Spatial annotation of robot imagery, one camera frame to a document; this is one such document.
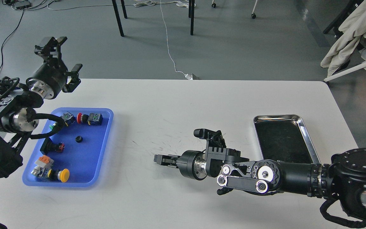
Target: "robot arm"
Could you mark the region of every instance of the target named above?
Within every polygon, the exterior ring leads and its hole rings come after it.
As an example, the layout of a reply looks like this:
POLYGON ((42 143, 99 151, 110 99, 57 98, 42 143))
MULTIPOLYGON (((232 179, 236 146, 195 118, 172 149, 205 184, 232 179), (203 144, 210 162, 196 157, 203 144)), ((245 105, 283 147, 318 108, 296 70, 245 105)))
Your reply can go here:
POLYGON ((15 133, 9 142, 0 137, 0 178, 8 177, 22 165, 20 153, 28 139, 47 138, 64 126, 62 118, 37 114, 34 108, 41 107, 43 99, 54 99, 60 90, 72 92, 80 84, 78 71, 82 65, 76 64, 69 72, 61 60, 60 47, 66 40, 67 37, 44 38, 40 45, 35 45, 35 54, 44 62, 26 84, 20 84, 19 78, 0 80, 0 132, 15 133), (51 132, 32 135, 39 119, 53 120, 57 126, 51 132))
POLYGON ((207 140, 204 152, 188 150, 182 156, 155 155, 154 162, 179 168, 184 177, 217 178, 222 187, 217 191, 219 195, 236 189, 258 196, 291 192, 324 198, 320 212, 325 219, 351 228, 366 226, 366 148, 333 155, 331 165, 250 161, 241 157, 240 151, 226 148, 221 131, 196 129, 194 136, 207 140), (337 200, 348 216, 362 221, 328 214, 328 207, 337 200))

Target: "blue tray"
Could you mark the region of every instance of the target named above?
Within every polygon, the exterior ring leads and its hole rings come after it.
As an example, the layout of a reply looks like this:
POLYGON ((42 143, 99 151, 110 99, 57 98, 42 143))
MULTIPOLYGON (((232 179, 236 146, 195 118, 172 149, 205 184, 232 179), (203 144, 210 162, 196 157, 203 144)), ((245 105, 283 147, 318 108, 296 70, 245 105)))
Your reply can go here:
MULTIPOLYGON (((24 184, 46 187, 88 187, 97 181, 114 113, 107 108, 61 107, 55 109, 52 114, 61 116, 66 111, 74 116, 77 116, 80 112, 87 115, 90 113, 101 113, 103 122, 100 126, 89 126, 87 123, 78 124, 75 121, 70 126, 63 127, 57 134, 51 136, 54 143, 63 142, 65 144, 63 152, 48 153, 48 157, 55 161, 53 164, 54 169, 68 169, 70 171, 69 180, 65 183, 40 179, 31 174, 31 171, 36 166, 35 161, 43 155, 40 152, 40 148, 44 139, 39 139, 22 174, 24 184), (78 135, 83 137, 83 141, 80 143, 75 141, 78 135)), ((48 120, 42 133, 49 132, 49 125, 53 123, 53 121, 48 120)))

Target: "white table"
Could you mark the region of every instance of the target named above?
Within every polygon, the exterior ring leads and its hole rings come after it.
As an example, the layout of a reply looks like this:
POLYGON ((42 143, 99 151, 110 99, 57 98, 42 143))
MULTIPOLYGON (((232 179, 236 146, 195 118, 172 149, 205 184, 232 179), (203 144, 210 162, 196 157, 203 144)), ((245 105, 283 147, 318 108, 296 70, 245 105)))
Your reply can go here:
MULTIPOLYGON (((153 162, 155 154, 203 150, 197 128, 221 129, 228 148, 260 160, 253 118, 297 114, 321 162, 330 163, 357 145, 322 82, 82 79, 38 112, 58 107, 113 110, 98 181, 86 189, 28 187, 22 166, 0 179, 0 223, 8 228, 343 228, 321 217, 323 199, 238 190, 218 196, 215 178, 195 181, 153 162)), ((23 149, 24 163, 35 143, 23 149)), ((329 212, 344 216, 338 205, 329 212)))

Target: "beige jacket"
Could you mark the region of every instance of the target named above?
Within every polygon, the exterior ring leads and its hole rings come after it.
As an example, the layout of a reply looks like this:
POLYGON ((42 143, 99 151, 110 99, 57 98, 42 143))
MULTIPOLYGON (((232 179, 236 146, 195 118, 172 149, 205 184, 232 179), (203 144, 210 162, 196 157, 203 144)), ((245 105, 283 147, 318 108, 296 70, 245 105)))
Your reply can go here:
POLYGON ((344 34, 334 43, 321 61, 320 66, 328 68, 327 77, 348 60, 366 32, 366 0, 338 28, 344 34))

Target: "metal tray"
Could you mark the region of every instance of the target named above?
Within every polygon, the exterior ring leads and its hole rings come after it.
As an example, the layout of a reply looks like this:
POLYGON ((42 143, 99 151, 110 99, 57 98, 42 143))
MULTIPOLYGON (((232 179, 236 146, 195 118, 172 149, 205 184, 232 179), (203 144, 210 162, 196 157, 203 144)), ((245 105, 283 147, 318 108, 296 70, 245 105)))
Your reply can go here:
POLYGON ((256 116, 254 126, 264 159, 291 163, 320 163, 300 116, 256 116))

